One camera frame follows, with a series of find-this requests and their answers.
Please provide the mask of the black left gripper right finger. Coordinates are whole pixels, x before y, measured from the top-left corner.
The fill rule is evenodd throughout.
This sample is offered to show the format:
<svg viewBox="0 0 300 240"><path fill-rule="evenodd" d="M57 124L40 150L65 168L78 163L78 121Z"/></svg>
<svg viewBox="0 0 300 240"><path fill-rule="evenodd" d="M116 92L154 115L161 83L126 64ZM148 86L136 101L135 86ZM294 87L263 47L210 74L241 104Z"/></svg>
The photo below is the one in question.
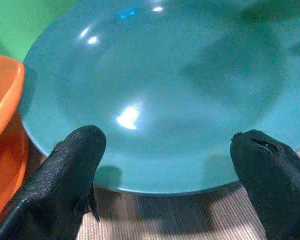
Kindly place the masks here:
<svg viewBox="0 0 300 240"><path fill-rule="evenodd" d="M238 132L230 156L268 240L300 240L300 157L259 130Z"/></svg>

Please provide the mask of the teal round plate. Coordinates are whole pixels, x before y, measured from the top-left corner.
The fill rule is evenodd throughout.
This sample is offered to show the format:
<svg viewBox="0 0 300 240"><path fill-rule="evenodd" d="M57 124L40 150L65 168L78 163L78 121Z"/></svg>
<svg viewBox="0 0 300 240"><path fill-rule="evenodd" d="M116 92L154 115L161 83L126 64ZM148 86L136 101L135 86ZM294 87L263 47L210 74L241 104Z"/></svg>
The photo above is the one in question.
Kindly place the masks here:
<svg viewBox="0 0 300 240"><path fill-rule="evenodd" d="M49 155L95 125L94 183L194 194L238 180L238 132L300 149L300 0L81 0L26 54L18 110Z"/></svg>

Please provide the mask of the beige woven placemat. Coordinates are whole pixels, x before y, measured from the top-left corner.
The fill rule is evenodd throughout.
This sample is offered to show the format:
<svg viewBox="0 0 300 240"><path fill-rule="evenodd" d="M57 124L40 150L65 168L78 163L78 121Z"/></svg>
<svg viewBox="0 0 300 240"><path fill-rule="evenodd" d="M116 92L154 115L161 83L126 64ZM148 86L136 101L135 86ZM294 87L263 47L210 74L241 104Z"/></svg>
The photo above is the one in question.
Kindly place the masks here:
<svg viewBox="0 0 300 240"><path fill-rule="evenodd" d="M228 155L212 155L213 164L229 163ZM105 183L94 190L100 220L83 216L76 240L268 240L259 217L240 182L193 195L135 195L115 192L121 170L99 166L96 177Z"/></svg>

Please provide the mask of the green plate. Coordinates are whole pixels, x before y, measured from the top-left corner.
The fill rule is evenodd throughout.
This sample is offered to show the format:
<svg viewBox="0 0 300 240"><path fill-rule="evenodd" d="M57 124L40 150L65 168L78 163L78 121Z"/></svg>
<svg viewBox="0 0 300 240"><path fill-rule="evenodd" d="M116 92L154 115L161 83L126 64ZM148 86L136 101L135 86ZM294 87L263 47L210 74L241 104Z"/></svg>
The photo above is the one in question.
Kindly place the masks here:
<svg viewBox="0 0 300 240"><path fill-rule="evenodd" d="M23 61L38 36L80 0L0 0L0 55Z"/></svg>

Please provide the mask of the orange bowl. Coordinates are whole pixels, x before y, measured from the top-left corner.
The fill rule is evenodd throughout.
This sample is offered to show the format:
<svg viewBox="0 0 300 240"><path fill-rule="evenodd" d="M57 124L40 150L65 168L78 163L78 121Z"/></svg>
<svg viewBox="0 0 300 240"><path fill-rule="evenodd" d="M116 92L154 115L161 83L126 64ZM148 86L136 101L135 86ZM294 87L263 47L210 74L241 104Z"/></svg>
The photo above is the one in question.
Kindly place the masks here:
<svg viewBox="0 0 300 240"><path fill-rule="evenodd" d="M0 55L0 218L25 177L29 140L18 113L24 65Z"/></svg>

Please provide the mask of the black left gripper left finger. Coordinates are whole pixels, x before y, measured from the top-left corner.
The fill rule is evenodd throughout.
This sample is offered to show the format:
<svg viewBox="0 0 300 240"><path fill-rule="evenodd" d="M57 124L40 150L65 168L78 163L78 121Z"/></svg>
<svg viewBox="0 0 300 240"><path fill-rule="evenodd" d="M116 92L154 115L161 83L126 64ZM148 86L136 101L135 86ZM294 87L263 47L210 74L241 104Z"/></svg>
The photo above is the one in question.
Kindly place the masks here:
<svg viewBox="0 0 300 240"><path fill-rule="evenodd" d="M106 142L94 125L59 142L5 205L0 240L76 240L85 214L99 218L93 181Z"/></svg>

